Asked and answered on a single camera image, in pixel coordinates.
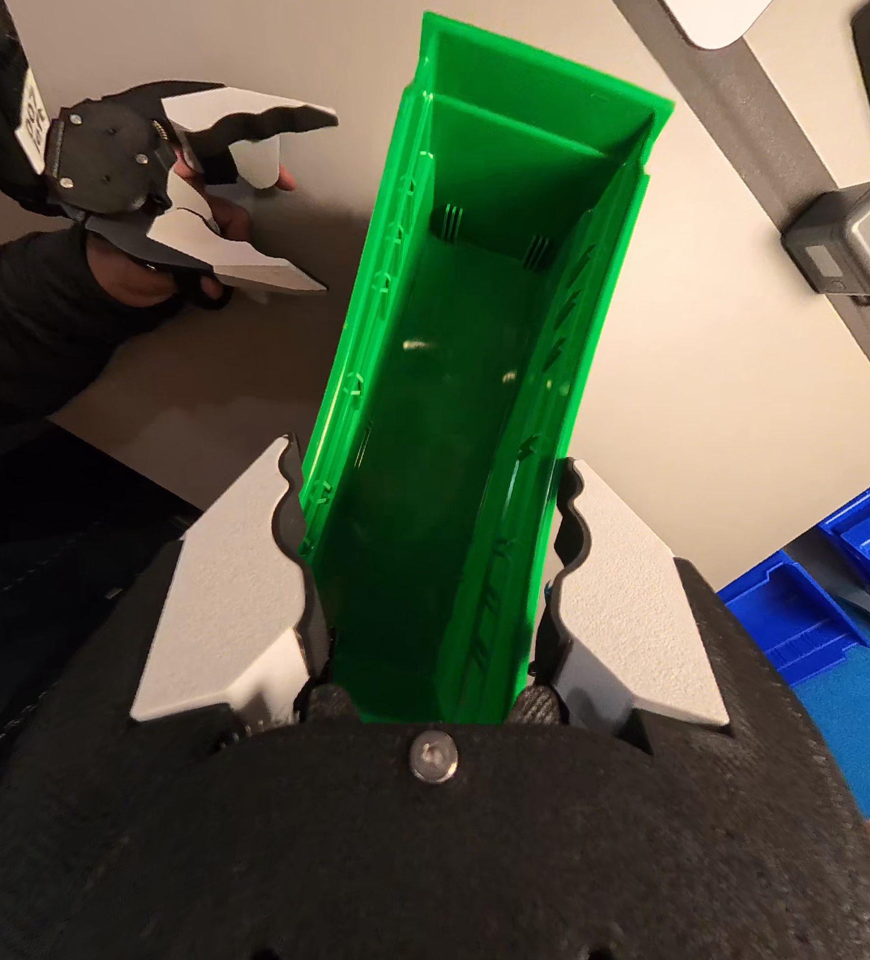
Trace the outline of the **person's left forearm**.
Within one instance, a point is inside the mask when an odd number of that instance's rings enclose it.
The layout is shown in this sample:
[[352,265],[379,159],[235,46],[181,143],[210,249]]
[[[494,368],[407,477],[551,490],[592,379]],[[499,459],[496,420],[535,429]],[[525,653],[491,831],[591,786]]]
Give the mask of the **person's left forearm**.
[[0,246],[0,428],[56,414],[122,344],[184,305],[179,295],[151,308],[111,298],[86,262],[87,233],[74,225]]

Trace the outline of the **white and wood document stand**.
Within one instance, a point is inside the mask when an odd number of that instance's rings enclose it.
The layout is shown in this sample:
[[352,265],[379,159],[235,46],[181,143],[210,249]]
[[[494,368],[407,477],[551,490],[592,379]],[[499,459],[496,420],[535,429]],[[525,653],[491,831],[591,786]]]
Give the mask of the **white and wood document stand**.
[[702,50],[719,50],[740,40],[772,1],[663,1],[685,38]]

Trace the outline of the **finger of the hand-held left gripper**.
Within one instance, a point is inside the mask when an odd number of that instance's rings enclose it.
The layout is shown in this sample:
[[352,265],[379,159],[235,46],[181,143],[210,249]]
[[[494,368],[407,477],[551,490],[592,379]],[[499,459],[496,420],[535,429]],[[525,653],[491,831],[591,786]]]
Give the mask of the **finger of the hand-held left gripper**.
[[226,239],[191,210],[168,210],[153,219],[147,238],[202,265],[239,289],[322,294],[327,288],[284,258],[264,255],[249,242]]
[[163,97],[161,104],[199,162],[279,162],[283,135],[339,124],[331,107],[230,86]]

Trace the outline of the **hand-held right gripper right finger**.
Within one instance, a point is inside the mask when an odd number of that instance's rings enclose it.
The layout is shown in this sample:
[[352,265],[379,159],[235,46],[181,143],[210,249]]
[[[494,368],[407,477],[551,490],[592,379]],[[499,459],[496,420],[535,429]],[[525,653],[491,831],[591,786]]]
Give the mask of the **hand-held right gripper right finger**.
[[635,711],[712,730],[729,712],[668,545],[584,461],[566,459],[536,680],[569,725],[617,735]]

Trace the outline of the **grey electronic device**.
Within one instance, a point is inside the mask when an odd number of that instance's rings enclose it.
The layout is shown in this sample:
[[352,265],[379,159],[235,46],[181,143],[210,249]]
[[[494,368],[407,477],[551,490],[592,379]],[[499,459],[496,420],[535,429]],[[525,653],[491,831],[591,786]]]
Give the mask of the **grey electronic device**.
[[781,244],[815,292],[870,297],[870,182],[815,198]]

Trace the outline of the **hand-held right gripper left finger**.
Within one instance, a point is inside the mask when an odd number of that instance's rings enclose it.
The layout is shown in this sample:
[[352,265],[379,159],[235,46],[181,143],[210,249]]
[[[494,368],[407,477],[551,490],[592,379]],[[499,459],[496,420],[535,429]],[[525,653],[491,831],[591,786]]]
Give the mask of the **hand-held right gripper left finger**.
[[248,732],[294,723],[329,630],[301,557],[297,440],[277,438],[189,528],[130,717],[228,706]]

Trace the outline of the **person's left hand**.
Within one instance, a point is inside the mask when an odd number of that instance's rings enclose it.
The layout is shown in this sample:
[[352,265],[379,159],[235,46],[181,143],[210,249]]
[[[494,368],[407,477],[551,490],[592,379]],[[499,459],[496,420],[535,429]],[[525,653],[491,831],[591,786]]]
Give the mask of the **person's left hand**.
[[[188,164],[181,150],[177,149],[176,154],[176,175],[201,194],[221,233],[233,241],[249,242],[250,211],[227,195],[210,192],[201,172]],[[151,308],[163,305],[172,297],[182,296],[170,273],[142,266],[104,237],[88,232],[84,246],[86,262],[95,281],[119,304]]]

